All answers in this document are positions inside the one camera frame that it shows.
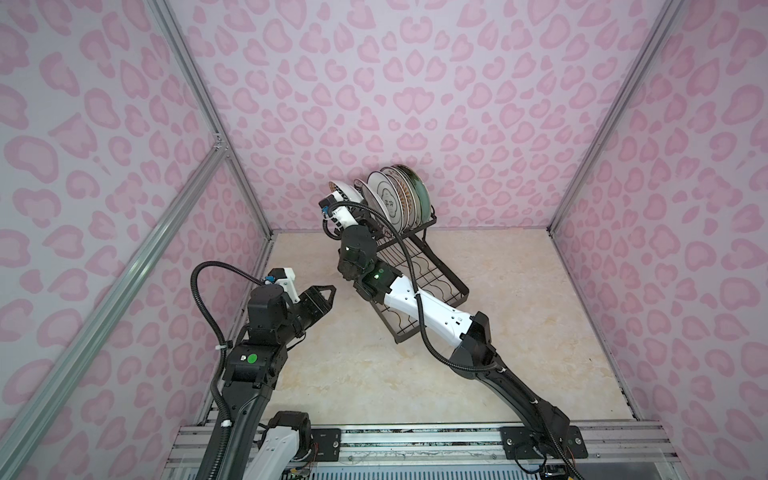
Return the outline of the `navy geometric pattern plate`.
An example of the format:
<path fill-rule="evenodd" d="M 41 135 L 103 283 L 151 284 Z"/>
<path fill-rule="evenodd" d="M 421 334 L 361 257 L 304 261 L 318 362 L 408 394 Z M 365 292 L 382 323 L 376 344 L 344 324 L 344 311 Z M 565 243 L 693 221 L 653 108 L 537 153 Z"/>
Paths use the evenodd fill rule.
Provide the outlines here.
<path fill-rule="evenodd" d="M 352 186 L 345 182 L 329 181 L 328 187 L 334 195 L 338 195 L 343 201 L 362 203 L 362 195 Z"/>

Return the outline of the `black wire dish rack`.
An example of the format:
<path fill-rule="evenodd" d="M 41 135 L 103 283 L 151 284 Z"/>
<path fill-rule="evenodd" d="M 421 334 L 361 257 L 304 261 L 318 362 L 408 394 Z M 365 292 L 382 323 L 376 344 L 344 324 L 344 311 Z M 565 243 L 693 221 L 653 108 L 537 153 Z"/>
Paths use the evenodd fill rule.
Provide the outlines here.
<path fill-rule="evenodd" d="M 470 290 L 429 245 L 428 228 L 436 222 L 437 216 L 432 209 L 428 221 L 403 232 L 401 236 L 412 260 L 417 284 L 438 300 L 451 307 L 459 307 L 468 299 Z M 376 239 L 378 257 L 408 276 L 405 255 L 395 238 L 390 233 L 381 233 Z M 403 343 L 418 334 L 416 318 L 384 305 L 372 303 L 371 306 L 396 344 Z"/>

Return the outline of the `white plate dark lettered rim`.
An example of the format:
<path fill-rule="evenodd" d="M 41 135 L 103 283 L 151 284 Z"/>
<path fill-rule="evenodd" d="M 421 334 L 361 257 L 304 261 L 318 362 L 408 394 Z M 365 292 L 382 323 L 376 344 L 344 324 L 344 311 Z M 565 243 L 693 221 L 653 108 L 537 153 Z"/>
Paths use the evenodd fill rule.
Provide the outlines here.
<path fill-rule="evenodd" d="M 367 207 L 369 207 L 372 211 L 380 212 L 379 204 L 376 200 L 376 197 L 374 196 L 374 194 L 372 193 L 372 191 L 369 189 L 369 187 L 365 182 L 363 182 L 360 179 L 355 179 L 353 181 L 353 187 L 362 196 L 363 201 Z"/>

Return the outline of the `white plate blue clover outline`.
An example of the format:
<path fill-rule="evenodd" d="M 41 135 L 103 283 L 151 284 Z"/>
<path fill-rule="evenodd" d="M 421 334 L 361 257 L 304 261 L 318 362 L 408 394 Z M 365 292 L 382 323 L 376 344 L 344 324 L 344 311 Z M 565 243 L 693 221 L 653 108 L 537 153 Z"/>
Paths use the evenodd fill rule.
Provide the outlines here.
<path fill-rule="evenodd" d="M 381 171 L 372 172 L 367 186 L 376 195 L 390 223 L 400 232 L 404 226 L 403 207 L 392 181 Z"/>

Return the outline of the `large orange sunburst plate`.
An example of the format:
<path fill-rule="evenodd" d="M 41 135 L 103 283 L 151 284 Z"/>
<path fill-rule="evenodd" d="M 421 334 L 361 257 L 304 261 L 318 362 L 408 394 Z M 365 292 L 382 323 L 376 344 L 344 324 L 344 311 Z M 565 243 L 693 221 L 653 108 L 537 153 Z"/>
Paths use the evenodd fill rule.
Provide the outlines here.
<path fill-rule="evenodd" d="M 418 225 L 420 210 L 416 205 L 415 191 L 405 174 L 394 166 L 385 167 L 383 173 L 387 175 L 399 188 L 401 204 L 405 213 L 404 229 L 411 230 Z"/>

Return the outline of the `cream plate red berries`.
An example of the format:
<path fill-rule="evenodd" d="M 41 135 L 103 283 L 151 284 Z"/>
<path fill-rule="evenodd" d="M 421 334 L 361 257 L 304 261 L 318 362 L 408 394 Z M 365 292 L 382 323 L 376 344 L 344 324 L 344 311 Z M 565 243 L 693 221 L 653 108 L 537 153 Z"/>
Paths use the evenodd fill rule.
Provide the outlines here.
<path fill-rule="evenodd" d="M 416 220 L 415 220 L 415 225 L 416 225 L 416 226 L 420 226 L 420 225 L 422 225 L 423 223 L 421 222 L 421 217 L 420 217 L 420 204 L 419 204 L 419 198 L 418 198 L 418 196 L 417 196 L 417 194 L 416 194 L 416 191 L 415 191 L 415 189 L 414 189 L 414 185 L 412 184 L 412 181 L 411 181 L 411 176 L 410 176 L 410 174 L 411 174 L 411 172 L 412 172 L 413 170 L 412 170 L 412 169 L 410 169 L 409 167 L 407 167 L 406 165 L 402 165 L 402 164 L 397 164 L 397 165 L 396 165 L 396 168 L 397 168 L 397 169 L 398 169 L 398 170 L 399 170 L 399 171 L 400 171 L 400 172 L 401 172 L 401 173 L 402 173 L 402 174 L 403 174 L 403 175 L 404 175 L 404 176 L 405 176 L 405 177 L 408 179 L 408 182 L 409 182 L 409 184 L 410 184 L 410 186 L 411 186 L 411 188 L 412 188 L 412 190 L 413 190 L 413 192 L 414 192 L 415 205 L 416 205 L 416 207 L 415 207 L 415 211 L 416 211 Z"/>

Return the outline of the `teal plate with flower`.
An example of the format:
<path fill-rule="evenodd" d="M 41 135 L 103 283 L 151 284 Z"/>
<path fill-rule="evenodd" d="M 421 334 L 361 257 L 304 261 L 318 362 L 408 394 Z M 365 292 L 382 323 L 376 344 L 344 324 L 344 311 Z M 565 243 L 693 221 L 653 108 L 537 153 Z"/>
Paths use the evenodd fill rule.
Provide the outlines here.
<path fill-rule="evenodd" d="M 410 176 L 416 194 L 419 198 L 421 222 L 426 223 L 431 219 L 432 216 L 432 204 L 429 197 L 429 192 L 426 188 L 426 185 L 416 172 L 412 171 Z"/>

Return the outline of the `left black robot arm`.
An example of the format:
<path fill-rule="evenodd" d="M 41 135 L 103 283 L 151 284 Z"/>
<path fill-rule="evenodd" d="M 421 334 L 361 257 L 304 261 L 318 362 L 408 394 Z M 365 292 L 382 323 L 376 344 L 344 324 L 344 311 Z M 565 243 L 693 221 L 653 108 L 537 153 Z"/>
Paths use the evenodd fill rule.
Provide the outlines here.
<path fill-rule="evenodd" d="M 258 423 L 288 360 L 291 342 L 329 313 L 336 288 L 311 286 L 293 302 L 282 286 L 255 288 L 247 303 L 247 337 L 225 357 L 213 380 L 218 416 L 198 479 L 241 479 Z"/>

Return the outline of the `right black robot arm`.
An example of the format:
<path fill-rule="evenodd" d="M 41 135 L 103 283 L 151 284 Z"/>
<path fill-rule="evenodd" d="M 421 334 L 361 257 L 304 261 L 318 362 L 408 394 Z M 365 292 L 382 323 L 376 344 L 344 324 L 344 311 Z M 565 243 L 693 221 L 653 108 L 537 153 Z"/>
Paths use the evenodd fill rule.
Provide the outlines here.
<path fill-rule="evenodd" d="M 338 270 L 343 278 L 364 300 L 415 319 L 433 357 L 499 396 L 522 421 L 525 448 L 561 460 L 587 458 L 583 436 L 569 417 L 504 363 L 492 345 L 488 317 L 463 312 L 417 287 L 415 264 L 403 256 L 408 274 L 379 257 L 377 242 L 366 227 L 351 226 L 340 234 Z"/>

